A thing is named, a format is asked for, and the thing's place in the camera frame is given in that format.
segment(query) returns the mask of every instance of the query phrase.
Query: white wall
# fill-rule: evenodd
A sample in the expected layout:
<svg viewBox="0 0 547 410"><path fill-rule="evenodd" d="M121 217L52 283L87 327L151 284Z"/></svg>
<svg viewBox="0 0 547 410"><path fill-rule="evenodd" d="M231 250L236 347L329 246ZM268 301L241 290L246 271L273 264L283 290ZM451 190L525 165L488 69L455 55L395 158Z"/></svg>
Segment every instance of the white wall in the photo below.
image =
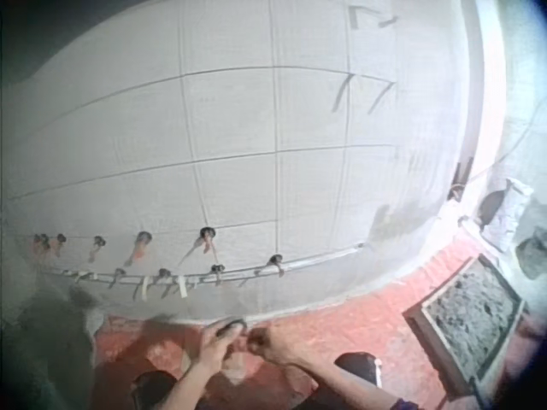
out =
<svg viewBox="0 0 547 410"><path fill-rule="evenodd" d="M535 190L516 232L519 243L536 226L547 228L547 15L533 1L499 4L508 107L497 152L503 159L492 170L488 191L504 190L507 177Z"/></svg>
<svg viewBox="0 0 547 410"><path fill-rule="evenodd" d="M214 259L200 249L179 263L203 226L228 270L373 249L282 280L203 285L185 301L80 282L125 315L207 319L342 295L417 255L447 197L467 47L456 0L129 9L5 89L9 233L30 261L33 234L68 237L62 258L40 261L46 272L113 273L141 230L154 240L130 275L207 273ZM95 235L107 246L89 264Z"/></svg>

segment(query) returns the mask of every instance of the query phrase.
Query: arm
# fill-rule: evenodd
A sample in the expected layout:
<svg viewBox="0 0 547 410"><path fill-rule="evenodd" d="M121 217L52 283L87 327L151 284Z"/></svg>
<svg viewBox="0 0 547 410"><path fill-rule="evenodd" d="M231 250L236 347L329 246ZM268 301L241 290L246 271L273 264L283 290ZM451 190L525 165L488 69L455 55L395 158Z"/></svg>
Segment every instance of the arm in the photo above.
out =
<svg viewBox="0 0 547 410"><path fill-rule="evenodd" d="M268 361L282 366L300 367L357 410L386 410L397 402L397 398L385 390L302 349L298 343L290 343L278 327L253 329L247 345L251 353Z"/></svg>
<svg viewBox="0 0 547 410"><path fill-rule="evenodd" d="M177 382L159 410L194 410L205 391L210 378L222 368L228 346L243 331L242 325L231 327L221 337L216 332L230 323L231 319L221 320L205 328L201 336L199 356L186 374Z"/></svg>
<svg viewBox="0 0 547 410"><path fill-rule="evenodd" d="M295 359L293 365L328 386L355 409L385 410L392 408L397 402L397 398L387 391L318 356L301 355Z"/></svg>

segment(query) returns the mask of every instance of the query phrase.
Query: person's right hand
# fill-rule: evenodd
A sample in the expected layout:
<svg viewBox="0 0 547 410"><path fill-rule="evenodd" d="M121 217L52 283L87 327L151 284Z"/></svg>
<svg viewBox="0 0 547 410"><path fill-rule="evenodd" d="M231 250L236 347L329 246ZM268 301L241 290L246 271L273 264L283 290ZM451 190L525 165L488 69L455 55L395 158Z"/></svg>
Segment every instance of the person's right hand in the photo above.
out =
<svg viewBox="0 0 547 410"><path fill-rule="evenodd" d="M303 351L278 326L252 329L247 335L247 349L277 365L294 365L301 359Z"/></svg>

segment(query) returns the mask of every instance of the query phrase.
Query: wire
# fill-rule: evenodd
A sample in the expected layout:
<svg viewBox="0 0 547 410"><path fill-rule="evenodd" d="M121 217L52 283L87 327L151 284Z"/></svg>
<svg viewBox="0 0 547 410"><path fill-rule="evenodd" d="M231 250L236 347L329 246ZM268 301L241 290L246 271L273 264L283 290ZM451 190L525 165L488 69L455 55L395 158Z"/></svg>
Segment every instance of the wire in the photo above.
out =
<svg viewBox="0 0 547 410"><path fill-rule="evenodd" d="M489 172L490 170L492 170L492 168L494 168L495 166L501 164L502 162L504 162L511 154L513 154L513 152L515 152L515 150L519 147L519 145L521 145L522 141L524 141L524 139L528 136L528 133L530 132L530 129L532 128L532 125L533 123L535 122L536 120L536 117L539 113L539 109L545 104L547 103L547 97L542 99L538 105L536 106L536 108L534 109L533 111L533 114L532 114L532 118L530 119L530 121L528 122L528 125L526 127L526 129L522 132L521 136L519 137L519 139L516 141L515 145L513 145L513 147L507 151L505 154L503 154L502 156L500 156L497 160L494 161L494 163L492 165L490 165L489 167L483 169L481 172L477 173L476 175L474 175L472 178L468 179L468 181L466 183L463 183L463 184L453 184L451 187L450 187L450 191L453 191L455 188L465 188L469 183L475 181L477 178L481 177L484 173L487 173Z"/></svg>

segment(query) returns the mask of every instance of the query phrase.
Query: purple sleeve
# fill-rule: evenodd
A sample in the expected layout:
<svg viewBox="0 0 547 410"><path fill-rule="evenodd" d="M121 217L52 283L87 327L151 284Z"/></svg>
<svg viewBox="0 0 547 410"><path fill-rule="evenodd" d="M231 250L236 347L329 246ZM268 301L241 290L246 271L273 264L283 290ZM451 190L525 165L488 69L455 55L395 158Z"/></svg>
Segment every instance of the purple sleeve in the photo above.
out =
<svg viewBox="0 0 547 410"><path fill-rule="evenodd" d="M405 401L403 399L397 400L397 403L395 403L391 410L418 410L418 405L411 403L410 401Z"/></svg>

